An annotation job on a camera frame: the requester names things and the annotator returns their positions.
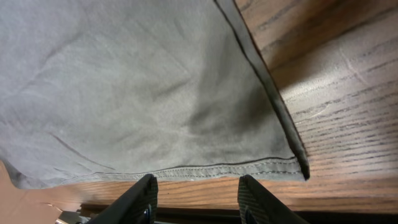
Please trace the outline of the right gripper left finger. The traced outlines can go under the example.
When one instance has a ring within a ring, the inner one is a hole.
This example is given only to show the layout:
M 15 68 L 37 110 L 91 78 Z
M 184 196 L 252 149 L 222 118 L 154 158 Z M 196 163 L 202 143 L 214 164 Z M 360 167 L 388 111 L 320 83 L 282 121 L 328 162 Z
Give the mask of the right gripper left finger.
M 158 191 L 157 178 L 146 174 L 87 224 L 154 224 Z

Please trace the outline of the grey cotton shorts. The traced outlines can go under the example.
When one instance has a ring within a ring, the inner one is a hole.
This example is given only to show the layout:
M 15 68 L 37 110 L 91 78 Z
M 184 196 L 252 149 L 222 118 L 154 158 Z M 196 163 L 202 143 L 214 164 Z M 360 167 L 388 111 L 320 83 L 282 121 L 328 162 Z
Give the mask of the grey cotton shorts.
M 20 189 L 310 177 L 233 1 L 2 1 L 1 160 Z

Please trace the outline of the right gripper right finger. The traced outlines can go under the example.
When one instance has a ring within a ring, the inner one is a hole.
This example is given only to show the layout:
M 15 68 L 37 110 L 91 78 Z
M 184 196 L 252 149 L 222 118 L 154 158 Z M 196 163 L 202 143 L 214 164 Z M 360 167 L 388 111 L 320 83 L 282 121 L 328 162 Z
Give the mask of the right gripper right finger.
M 251 175 L 239 178 L 238 204 L 243 224 L 308 224 Z

